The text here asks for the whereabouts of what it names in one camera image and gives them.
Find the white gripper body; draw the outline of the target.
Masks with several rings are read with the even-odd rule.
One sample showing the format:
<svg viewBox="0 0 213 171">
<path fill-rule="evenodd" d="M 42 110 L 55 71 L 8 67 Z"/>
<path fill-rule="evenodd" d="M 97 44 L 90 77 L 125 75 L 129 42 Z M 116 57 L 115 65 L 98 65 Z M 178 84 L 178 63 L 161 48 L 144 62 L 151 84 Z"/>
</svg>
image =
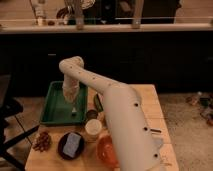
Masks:
<svg viewBox="0 0 213 171">
<path fill-rule="evenodd" d="M 68 102 L 74 102 L 80 89 L 79 81 L 65 75 L 62 89 L 65 100 Z"/>
</svg>

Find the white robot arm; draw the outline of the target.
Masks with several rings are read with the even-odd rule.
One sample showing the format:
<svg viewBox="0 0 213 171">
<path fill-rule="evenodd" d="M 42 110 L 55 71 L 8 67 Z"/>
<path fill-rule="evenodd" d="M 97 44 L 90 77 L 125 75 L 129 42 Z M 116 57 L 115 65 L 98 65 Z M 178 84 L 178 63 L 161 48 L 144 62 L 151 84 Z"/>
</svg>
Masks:
<svg viewBox="0 0 213 171">
<path fill-rule="evenodd" d="M 81 57 L 62 60 L 63 92 L 71 101 L 79 82 L 103 96 L 103 109 L 120 171 L 166 171 L 159 139 L 152 136 L 141 107 L 140 94 L 130 85 L 88 71 Z"/>
</svg>

